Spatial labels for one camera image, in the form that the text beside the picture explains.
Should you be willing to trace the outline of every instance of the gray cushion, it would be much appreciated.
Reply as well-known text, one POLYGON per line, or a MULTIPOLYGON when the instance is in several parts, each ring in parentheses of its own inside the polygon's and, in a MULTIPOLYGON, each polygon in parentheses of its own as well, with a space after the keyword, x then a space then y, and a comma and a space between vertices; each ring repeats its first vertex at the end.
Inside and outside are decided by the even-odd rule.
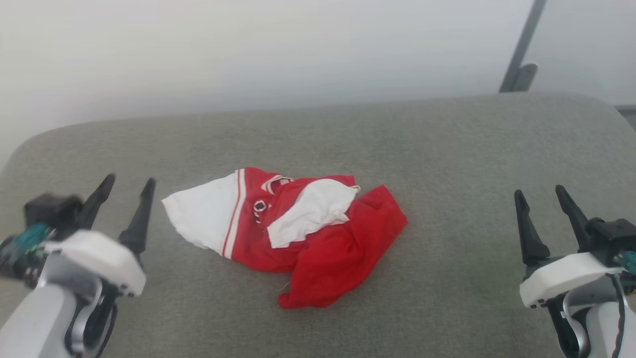
MULTIPOLYGON (((589 216, 636 222, 636 132, 579 96, 505 94, 74 125, 24 144, 0 176, 0 228, 44 191, 118 175, 95 228, 116 236, 158 180, 144 294, 120 300, 104 357, 561 357, 546 310, 518 294, 513 192, 553 254, 576 241, 554 186, 589 216), (258 273, 173 230, 159 202, 246 166, 386 184, 410 224, 333 306, 282 310, 288 275, 258 273)), ((25 294, 0 282, 0 322, 25 294)))

